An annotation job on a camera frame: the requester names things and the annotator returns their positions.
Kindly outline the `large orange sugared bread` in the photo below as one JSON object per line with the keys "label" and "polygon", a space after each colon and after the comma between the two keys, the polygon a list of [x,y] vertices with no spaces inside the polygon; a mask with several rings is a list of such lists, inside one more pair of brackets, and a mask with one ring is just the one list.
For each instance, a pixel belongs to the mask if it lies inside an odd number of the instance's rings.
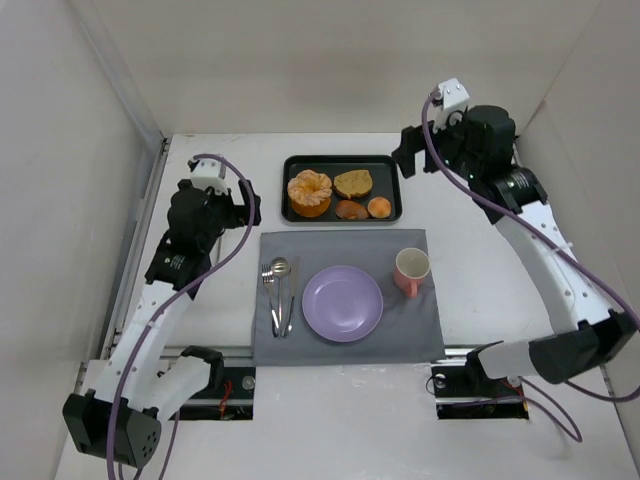
{"label": "large orange sugared bread", "polygon": [[324,214],[332,200],[332,180],[324,173],[303,170],[287,184],[287,194],[295,213],[304,218]]}

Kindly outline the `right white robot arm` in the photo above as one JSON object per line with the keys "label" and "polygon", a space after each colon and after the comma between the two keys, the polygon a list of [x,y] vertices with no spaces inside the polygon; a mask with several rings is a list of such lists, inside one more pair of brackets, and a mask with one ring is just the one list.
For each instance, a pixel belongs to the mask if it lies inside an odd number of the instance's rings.
{"label": "right white robot arm", "polygon": [[507,240],[541,297],[552,332],[532,340],[498,341],[468,354],[465,372],[489,379],[538,376],[572,386],[573,379],[611,361],[639,330],[632,308],[575,258],[557,228],[536,175],[513,161],[515,123],[497,106],[446,109],[428,99],[419,126],[402,130],[392,158],[404,177],[442,172],[484,212]]}

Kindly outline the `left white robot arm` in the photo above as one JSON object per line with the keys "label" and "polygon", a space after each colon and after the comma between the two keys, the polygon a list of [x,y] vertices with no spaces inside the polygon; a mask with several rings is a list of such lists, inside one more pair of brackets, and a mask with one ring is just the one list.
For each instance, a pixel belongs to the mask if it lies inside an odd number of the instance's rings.
{"label": "left white robot arm", "polygon": [[163,423],[194,394],[221,384],[224,361],[210,348],[187,347],[164,375],[157,366],[201,283],[218,268],[211,253],[220,237],[261,221],[260,198],[250,181],[238,185],[240,205],[225,187],[179,182],[129,326],[94,386],[69,395],[63,406],[79,452],[142,469],[157,449]]}

